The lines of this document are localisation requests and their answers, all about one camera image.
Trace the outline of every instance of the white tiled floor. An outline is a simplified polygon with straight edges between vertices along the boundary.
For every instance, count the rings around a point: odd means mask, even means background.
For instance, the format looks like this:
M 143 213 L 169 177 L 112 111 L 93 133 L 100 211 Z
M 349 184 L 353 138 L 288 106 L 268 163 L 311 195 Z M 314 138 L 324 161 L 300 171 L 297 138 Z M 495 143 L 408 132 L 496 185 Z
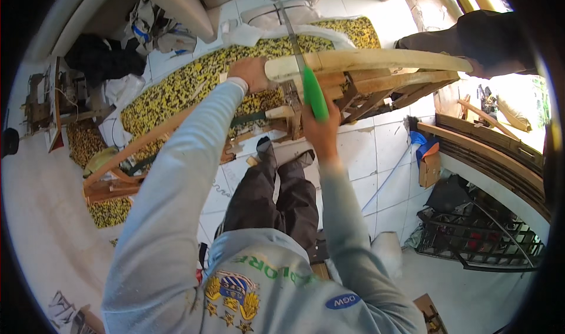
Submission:
M 251 8 L 271 4 L 269 0 L 232 0 L 220 7 L 210 9 L 208 14 L 223 21 L 236 19 L 241 22 L 241 12 Z M 416 33 L 418 29 L 404 0 L 319 0 L 317 9 L 324 17 L 347 17 L 365 15 L 377 31 L 381 46 L 391 48 L 397 39 Z M 174 70 L 193 59 L 222 46 L 221 38 L 211 44 L 198 41 L 193 54 L 174 56 L 174 52 L 161 54 L 152 52 L 147 59 L 144 78 L 146 87 L 157 84 Z M 338 152 L 348 169 L 358 203 L 361 208 L 369 201 L 390 174 L 407 147 L 407 132 L 402 123 L 408 116 L 422 118 L 423 122 L 433 123 L 433 97 L 420 99 L 417 103 L 401 110 L 357 121 L 354 125 L 342 126 L 338 132 Z M 277 132 L 268 134 L 277 138 Z M 205 203 L 201 217 L 198 239 L 208 244 L 214 240 L 216 227 L 222 221 L 230 196 L 235 192 L 249 165 L 246 160 L 255 154 L 255 146 L 261 136 L 242 142 L 232 151 L 236 160 L 218 168 L 215 184 Z M 287 141 L 275 144 L 275 154 L 279 163 L 294 158 L 310 149 L 305 140 Z M 400 239 L 405 239 L 418 225 L 416 212 L 422 209 L 431 189 L 427 191 L 418 185 L 418 169 L 413 156 L 417 147 L 411 149 L 392 179 L 387 182 L 378 198 L 363 213 L 371 238 L 382 231 L 396 231 Z M 316 206 L 320 213 L 319 228 L 322 221 L 322 191 L 318 174 L 318 161 L 305 170 L 306 178 L 316 187 Z

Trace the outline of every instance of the person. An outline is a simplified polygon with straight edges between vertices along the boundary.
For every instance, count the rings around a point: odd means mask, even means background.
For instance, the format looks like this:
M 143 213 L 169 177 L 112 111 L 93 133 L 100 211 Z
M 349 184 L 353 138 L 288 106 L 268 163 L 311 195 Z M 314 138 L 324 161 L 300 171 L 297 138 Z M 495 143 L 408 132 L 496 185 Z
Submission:
M 537 74 L 532 51 L 514 12 L 469 12 L 449 29 L 405 36 L 395 48 L 465 57 L 473 66 L 469 75 L 479 78 Z
M 272 202 L 276 159 L 250 168 L 210 248 L 201 284 L 197 230 L 236 107 L 246 92 L 264 90 L 265 58 L 230 66 L 218 84 L 162 147 L 127 217 L 106 281 L 107 333 L 426 333 L 420 311 L 371 253 L 367 227 L 337 154 L 340 121 L 317 122 L 303 108 L 303 129 L 318 155 L 328 251 L 343 285 L 310 268 L 305 248 L 318 224 L 314 186 L 302 166 L 307 151 L 279 167 L 281 195 Z

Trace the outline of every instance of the wire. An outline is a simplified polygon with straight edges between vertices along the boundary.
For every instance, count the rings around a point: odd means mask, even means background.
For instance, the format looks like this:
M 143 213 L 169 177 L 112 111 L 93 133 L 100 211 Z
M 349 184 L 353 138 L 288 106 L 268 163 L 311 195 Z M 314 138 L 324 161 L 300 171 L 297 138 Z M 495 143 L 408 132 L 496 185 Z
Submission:
M 76 120 L 74 120 L 74 122 L 75 122 L 75 123 L 78 122 L 78 121 L 79 121 L 79 105 L 76 104 L 76 103 L 73 103 L 73 102 L 71 101 L 71 99 L 67 97 L 67 94 L 64 93 L 64 91 L 60 90 L 60 89 L 57 88 L 57 87 L 55 87 L 54 89 L 60 91 L 61 94 L 63 94 L 63 96 L 67 99 L 67 101 L 68 101 L 69 103 L 71 103 L 72 105 L 76 106 Z

